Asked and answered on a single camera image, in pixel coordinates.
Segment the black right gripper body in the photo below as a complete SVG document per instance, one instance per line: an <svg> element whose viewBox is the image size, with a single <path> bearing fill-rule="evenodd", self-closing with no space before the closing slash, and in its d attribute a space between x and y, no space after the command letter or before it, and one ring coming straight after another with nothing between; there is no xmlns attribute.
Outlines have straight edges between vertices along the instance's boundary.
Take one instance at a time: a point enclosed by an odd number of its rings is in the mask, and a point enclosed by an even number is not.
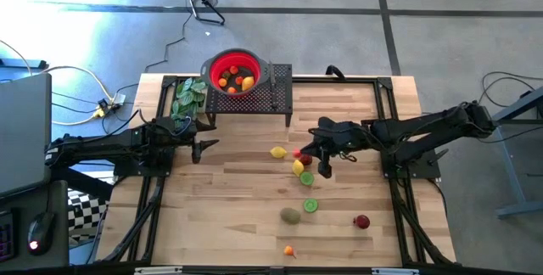
<svg viewBox="0 0 543 275"><path fill-rule="evenodd" d="M369 149L369 129L367 126L351 121L343 121L333 124L329 127L329 130L332 133L332 142L328 148L331 156L341 152L349 154Z"/></svg>

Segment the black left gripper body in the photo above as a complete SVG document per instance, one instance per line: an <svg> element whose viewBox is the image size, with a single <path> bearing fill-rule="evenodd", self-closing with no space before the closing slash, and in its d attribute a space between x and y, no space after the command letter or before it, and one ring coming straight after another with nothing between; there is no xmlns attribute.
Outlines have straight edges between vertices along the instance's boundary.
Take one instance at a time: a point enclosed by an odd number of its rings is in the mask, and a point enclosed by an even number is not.
<svg viewBox="0 0 543 275"><path fill-rule="evenodd" d="M190 146L192 149L191 158L196 160L194 147L196 137L196 126L192 119L174 120L174 130L172 131L174 138L181 146Z"/></svg>

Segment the green potted plant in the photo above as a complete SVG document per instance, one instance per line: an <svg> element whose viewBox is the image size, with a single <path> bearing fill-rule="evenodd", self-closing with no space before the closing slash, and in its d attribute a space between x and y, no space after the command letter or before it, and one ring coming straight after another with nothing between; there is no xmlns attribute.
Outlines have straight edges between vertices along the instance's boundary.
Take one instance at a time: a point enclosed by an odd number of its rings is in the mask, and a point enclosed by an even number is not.
<svg viewBox="0 0 543 275"><path fill-rule="evenodd" d="M207 84L199 77L189 77L176 86L171 106L171 118L195 120L206 99Z"/></svg>

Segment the black perforated metal shelf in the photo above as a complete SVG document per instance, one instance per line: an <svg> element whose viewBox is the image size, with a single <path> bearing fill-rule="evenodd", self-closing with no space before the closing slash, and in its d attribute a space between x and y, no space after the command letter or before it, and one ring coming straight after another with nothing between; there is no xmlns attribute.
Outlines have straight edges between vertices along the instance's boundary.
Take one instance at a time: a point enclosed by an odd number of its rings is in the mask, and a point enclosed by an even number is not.
<svg viewBox="0 0 543 275"><path fill-rule="evenodd" d="M210 124L215 124L217 114L284 115L285 126L290 127L293 114L292 65L274 64L274 69L277 110L272 108L270 80L240 98L227 97L210 88L204 107Z"/></svg>

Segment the whole brown kiwi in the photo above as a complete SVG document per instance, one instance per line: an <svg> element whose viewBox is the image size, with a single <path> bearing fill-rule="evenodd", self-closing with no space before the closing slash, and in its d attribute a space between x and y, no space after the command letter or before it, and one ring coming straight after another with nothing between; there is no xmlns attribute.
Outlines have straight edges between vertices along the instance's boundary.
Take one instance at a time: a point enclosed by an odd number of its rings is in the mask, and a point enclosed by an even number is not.
<svg viewBox="0 0 543 275"><path fill-rule="evenodd" d="M281 219L289 225L296 225L301 220L301 214L293 208L283 208L280 211Z"/></svg>

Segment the red collapsible colander bowl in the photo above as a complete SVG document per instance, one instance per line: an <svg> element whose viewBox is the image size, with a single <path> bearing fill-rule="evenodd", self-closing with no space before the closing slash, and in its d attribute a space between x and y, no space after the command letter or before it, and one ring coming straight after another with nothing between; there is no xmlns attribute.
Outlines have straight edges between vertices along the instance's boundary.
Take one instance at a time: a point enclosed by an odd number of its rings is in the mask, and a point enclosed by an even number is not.
<svg viewBox="0 0 543 275"><path fill-rule="evenodd" d="M233 76L233 81L235 81L237 76L241 76L245 72L254 78L255 84L245 91L238 85L235 93L229 93L227 87L221 87L219 81L222 74L230 70L232 66L238 68L238 73ZM258 57L255 53L243 48L231 48L206 60L201 66L200 78L209 88L213 88L218 93L231 98L240 98L254 91L260 84L268 81L270 71L271 64Z"/></svg>

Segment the white strip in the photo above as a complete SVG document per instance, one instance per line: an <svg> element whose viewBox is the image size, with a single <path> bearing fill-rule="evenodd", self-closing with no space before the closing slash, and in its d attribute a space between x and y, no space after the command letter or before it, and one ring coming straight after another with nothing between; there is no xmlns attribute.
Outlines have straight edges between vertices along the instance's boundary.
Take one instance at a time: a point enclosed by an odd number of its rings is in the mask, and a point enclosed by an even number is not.
<svg viewBox="0 0 543 275"><path fill-rule="evenodd" d="M372 275L420 275L418 269L376 267L372 269Z"/></svg>
<svg viewBox="0 0 543 275"><path fill-rule="evenodd" d="M133 275L180 275L182 267L138 267Z"/></svg>

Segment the black white checkered mat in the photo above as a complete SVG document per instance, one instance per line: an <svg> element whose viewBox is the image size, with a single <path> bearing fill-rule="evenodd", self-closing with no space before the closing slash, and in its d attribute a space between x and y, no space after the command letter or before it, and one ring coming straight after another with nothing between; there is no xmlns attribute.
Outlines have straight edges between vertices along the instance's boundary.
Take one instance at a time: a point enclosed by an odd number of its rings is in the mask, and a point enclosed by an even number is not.
<svg viewBox="0 0 543 275"><path fill-rule="evenodd" d="M70 189L68 191L69 247L74 248L97 236L98 226L109 201Z"/></svg>

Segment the dark desk surface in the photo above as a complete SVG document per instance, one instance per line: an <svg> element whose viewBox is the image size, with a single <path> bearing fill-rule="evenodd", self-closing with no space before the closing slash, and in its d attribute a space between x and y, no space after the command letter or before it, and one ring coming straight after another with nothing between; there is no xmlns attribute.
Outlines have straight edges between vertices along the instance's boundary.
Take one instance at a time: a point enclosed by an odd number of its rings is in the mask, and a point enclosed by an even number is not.
<svg viewBox="0 0 543 275"><path fill-rule="evenodd" d="M16 216L18 234L17 254L0 263L0 273L51 270L69 265L67 194L66 182L57 181L0 199L0 210L11 210ZM27 249L28 228L35 216L44 211L55 215L52 244L45 254L31 255Z"/></svg>

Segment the grey laptop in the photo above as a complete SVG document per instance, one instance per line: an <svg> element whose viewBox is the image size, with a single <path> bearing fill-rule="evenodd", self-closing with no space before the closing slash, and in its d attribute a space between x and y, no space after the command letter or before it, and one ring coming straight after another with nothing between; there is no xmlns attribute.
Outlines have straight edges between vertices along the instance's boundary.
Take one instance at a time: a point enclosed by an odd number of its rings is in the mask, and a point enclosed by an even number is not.
<svg viewBox="0 0 543 275"><path fill-rule="evenodd" d="M49 181L45 148L51 120L49 74L0 84L0 198Z"/></svg>

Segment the black computer mouse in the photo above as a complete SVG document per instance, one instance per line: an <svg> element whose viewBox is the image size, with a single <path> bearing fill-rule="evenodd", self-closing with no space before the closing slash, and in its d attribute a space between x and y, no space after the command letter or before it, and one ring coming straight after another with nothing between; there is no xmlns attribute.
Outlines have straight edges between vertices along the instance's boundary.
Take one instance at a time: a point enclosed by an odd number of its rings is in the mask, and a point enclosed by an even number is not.
<svg viewBox="0 0 543 275"><path fill-rule="evenodd" d="M43 255L49 250L53 239L54 219L52 212L44 211L31 221L27 232L27 249L31 255Z"/></svg>

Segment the black desk foot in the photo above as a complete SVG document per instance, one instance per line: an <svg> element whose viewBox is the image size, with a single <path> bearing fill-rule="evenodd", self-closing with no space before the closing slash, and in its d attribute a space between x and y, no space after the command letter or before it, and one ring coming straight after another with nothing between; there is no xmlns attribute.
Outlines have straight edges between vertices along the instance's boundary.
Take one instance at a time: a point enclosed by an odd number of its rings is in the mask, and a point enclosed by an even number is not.
<svg viewBox="0 0 543 275"><path fill-rule="evenodd" d="M49 64L45 60L39 59L0 59L0 66L5 68L23 68L29 67L31 70L45 70Z"/></svg>

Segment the black backlit keyboard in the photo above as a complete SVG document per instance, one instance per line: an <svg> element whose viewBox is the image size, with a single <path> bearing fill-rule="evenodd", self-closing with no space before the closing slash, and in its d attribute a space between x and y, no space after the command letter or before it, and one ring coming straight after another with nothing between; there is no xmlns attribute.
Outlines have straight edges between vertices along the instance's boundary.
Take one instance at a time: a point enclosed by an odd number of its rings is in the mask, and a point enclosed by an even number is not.
<svg viewBox="0 0 543 275"><path fill-rule="evenodd" d="M0 263L17 254L16 216L11 210L0 210Z"/></svg>

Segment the dark-handled knife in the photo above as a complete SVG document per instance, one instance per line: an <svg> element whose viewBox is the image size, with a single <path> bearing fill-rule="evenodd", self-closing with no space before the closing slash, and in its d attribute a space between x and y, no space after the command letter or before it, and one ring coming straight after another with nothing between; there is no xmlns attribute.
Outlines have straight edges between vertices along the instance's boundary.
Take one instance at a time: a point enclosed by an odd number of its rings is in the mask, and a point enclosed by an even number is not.
<svg viewBox="0 0 543 275"><path fill-rule="evenodd" d="M276 77L274 64L269 61L269 73L270 73L270 89L271 89L271 107L277 110L277 93L276 93Z"/></svg>

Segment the black aluminium table frame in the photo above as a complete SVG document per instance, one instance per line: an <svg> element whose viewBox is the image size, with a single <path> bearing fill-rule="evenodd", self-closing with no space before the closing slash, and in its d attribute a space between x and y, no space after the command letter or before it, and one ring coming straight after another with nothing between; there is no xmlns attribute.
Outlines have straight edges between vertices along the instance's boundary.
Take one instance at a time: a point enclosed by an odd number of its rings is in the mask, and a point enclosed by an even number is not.
<svg viewBox="0 0 543 275"><path fill-rule="evenodd" d="M332 159L333 176L303 185L294 159L273 158L281 146L300 149L308 129L322 116L335 121L412 118L421 112L417 89L407 76L353 76L346 82L324 76L293 85L290 127L282 115L216 117L208 139L219 139L198 164L178 149L159 211L153 265L397 267L401 264L389 184L372 150L356 161ZM305 212L313 198L318 210ZM296 225L283 208L301 214ZM353 224L358 215L371 225ZM296 258L285 256L290 245Z"/></svg>

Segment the grey desk frame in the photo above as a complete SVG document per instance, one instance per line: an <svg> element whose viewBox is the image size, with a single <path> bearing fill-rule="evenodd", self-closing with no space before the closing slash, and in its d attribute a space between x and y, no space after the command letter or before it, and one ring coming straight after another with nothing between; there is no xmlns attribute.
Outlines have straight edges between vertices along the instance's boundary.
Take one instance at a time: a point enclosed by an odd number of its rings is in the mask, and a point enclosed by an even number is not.
<svg viewBox="0 0 543 275"><path fill-rule="evenodd" d="M518 119L518 116L532 109L536 109L537 114L543 114L543 86L536 88L532 92L523 94L521 98L493 115L492 119L497 123L497 128L494 131L495 139L481 141L481 143L497 143L500 145L501 152L503 153L502 159L504 160L505 170L512 187L513 196L516 200L513 204L495 210L495 215L499 219L543 211L543 200L526 199L521 182L518 179L516 168L512 161L513 156L507 147L507 141L511 139L517 139L523 135L532 135L535 132L543 131L543 118ZM504 126L531 126L531 128L505 136L503 132Z"/></svg>

